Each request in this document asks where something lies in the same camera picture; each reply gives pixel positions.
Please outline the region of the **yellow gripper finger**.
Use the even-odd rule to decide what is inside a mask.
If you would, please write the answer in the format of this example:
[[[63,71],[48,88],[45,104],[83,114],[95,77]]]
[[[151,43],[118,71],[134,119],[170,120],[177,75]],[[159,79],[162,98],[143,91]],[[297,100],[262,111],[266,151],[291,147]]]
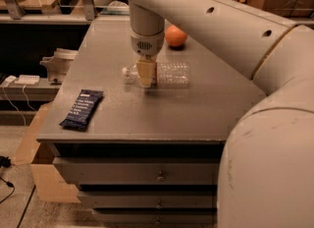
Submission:
[[[156,61],[150,56],[143,55],[136,61],[140,85],[144,88],[151,87],[155,75]]]

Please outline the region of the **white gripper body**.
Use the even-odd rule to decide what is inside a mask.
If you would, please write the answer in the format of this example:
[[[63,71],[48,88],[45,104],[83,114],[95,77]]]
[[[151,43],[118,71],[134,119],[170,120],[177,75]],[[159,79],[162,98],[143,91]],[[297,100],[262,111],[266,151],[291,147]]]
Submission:
[[[164,33],[142,35],[131,31],[131,47],[138,55],[156,56],[164,44]]]

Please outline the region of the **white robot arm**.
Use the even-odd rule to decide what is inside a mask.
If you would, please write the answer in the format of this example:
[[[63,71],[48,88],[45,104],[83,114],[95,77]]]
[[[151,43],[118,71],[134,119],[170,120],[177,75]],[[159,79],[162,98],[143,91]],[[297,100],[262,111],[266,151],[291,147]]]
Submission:
[[[223,149],[218,228],[314,228],[314,30],[232,0],[128,2],[142,86],[169,22],[266,95]]]

